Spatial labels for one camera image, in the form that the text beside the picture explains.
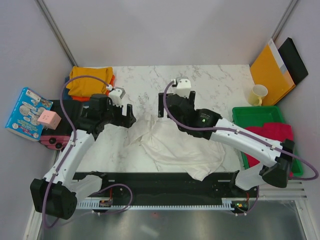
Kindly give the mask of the white t shirt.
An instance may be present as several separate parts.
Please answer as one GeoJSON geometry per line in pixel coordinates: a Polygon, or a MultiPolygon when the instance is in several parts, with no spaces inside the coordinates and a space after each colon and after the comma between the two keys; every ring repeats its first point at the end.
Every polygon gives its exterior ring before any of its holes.
{"type": "Polygon", "coordinates": [[[198,181],[215,172],[226,155],[222,144],[189,135],[180,131],[172,120],[149,113],[128,129],[125,145],[135,143],[156,164],[179,167],[198,181]]]}

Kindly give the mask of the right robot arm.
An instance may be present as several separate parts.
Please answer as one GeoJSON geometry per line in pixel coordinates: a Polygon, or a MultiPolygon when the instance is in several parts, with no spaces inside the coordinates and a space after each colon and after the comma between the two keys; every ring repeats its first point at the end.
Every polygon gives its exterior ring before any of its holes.
{"type": "Polygon", "coordinates": [[[258,164],[233,174],[229,191],[242,196],[252,187],[269,184],[286,188],[293,165],[294,141],[278,141],[260,136],[230,122],[209,109],[195,109],[195,92],[188,98],[174,93],[158,95],[158,116],[167,114],[181,132],[231,146],[258,160],[258,164]]]}

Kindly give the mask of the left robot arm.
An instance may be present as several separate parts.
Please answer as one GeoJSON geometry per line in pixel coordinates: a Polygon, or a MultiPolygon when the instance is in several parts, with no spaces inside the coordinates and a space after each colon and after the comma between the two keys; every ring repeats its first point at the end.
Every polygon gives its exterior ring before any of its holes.
{"type": "Polygon", "coordinates": [[[35,178],[30,192],[35,211],[58,219],[68,220],[77,204],[91,195],[106,196],[110,185],[101,172],[92,172],[78,182],[73,177],[84,155],[104,130],[105,125],[130,128],[136,118],[133,106],[126,105],[123,114],[121,97],[94,94],[84,108],[61,156],[43,178],[35,178]]]}

